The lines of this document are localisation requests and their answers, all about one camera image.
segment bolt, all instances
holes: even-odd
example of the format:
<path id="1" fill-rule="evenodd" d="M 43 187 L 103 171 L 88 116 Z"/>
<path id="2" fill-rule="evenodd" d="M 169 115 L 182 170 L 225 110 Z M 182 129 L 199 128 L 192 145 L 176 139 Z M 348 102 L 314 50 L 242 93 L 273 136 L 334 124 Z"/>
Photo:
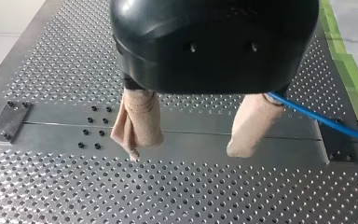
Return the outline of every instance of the bolt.
<path id="1" fill-rule="evenodd" d="M 255 42 L 252 42 L 252 43 L 251 43 L 251 46 L 252 46 L 252 51 L 253 51 L 253 52 L 256 52 L 256 51 L 257 51 L 257 48 L 258 48 L 257 44 L 256 44 Z"/>
<path id="2" fill-rule="evenodd" d="M 328 157 L 328 159 L 333 160 L 336 157 L 335 153 L 330 154 L 330 156 Z"/>
<path id="3" fill-rule="evenodd" d="M 336 119 L 336 123 L 343 124 L 344 121 L 342 119 Z"/>
<path id="4" fill-rule="evenodd" d="M 353 161 L 353 155 L 348 155 L 347 156 L 347 161 Z"/>
<path id="5" fill-rule="evenodd" d="M 5 133 L 5 134 L 4 134 L 4 138 L 5 138 L 6 140 L 10 139 L 10 134 Z"/>

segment blue cable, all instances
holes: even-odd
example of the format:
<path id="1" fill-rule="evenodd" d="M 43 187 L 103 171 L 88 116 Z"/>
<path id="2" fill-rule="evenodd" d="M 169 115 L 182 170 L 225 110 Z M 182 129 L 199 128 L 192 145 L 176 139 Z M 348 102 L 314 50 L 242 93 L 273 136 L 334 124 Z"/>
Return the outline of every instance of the blue cable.
<path id="1" fill-rule="evenodd" d="M 298 110 L 299 112 L 313 118 L 316 119 L 318 121 L 320 121 L 321 123 L 334 128 L 342 133 L 345 133 L 347 135 L 353 136 L 353 137 L 357 137 L 358 138 L 358 131 L 352 129 L 352 128 L 348 128 L 344 125 L 338 124 L 335 121 L 328 119 L 325 116 L 319 115 L 311 110 L 308 110 L 307 108 L 305 108 L 304 106 L 298 105 L 290 100 L 285 99 L 284 97 L 281 97 L 279 94 L 275 93 L 275 92 L 269 92 L 268 93 L 269 96 L 271 96 L 272 98 L 274 98 L 275 100 L 283 103 L 284 105 L 287 105 L 289 107 L 292 107 L 295 110 Z"/>

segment white floor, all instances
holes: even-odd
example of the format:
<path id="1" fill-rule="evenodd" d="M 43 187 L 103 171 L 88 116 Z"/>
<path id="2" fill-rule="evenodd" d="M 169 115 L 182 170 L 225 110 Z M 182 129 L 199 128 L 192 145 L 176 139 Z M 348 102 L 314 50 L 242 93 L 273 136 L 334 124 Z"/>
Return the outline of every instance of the white floor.
<path id="1" fill-rule="evenodd" d="M 45 0 L 0 0 L 0 63 Z"/>

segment metal floor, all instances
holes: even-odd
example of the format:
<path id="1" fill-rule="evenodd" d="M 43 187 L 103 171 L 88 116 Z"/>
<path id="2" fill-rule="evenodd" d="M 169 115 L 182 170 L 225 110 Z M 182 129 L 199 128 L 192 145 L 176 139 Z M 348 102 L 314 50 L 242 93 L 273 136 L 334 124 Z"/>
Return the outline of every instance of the metal floor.
<path id="1" fill-rule="evenodd" d="M 1 64 L 0 112 L 33 106 L 0 146 L 0 223 L 358 223 L 358 141 L 356 161 L 329 161 L 318 124 L 286 110 L 252 158 L 229 158 L 240 95 L 161 95 L 164 144 L 128 161 L 109 138 L 122 83 L 108 11 L 48 0 Z M 288 96 L 355 124 L 321 27 Z"/>

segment wrinkled fabric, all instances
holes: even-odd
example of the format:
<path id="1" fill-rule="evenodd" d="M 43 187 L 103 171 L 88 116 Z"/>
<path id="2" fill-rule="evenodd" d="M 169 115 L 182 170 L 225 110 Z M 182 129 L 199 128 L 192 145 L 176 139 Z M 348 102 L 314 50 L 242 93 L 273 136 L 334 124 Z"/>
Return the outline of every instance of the wrinkled fabric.
<path id="1" fill-rule="evenodd" d="M 265 93 L 246 95 L 232 125 L 231 140 L 227 145 L 228 156 L 251 157 L 257 144 L 282 112 L 283 105 Z"/>
<path id="2" fill-rule="evenodd" d="M 132 161 L 139 158 L 138 149 L 162 143 L 158 96 L 152 91 L 124 90 L 111 138 L 120 144 Z"/>

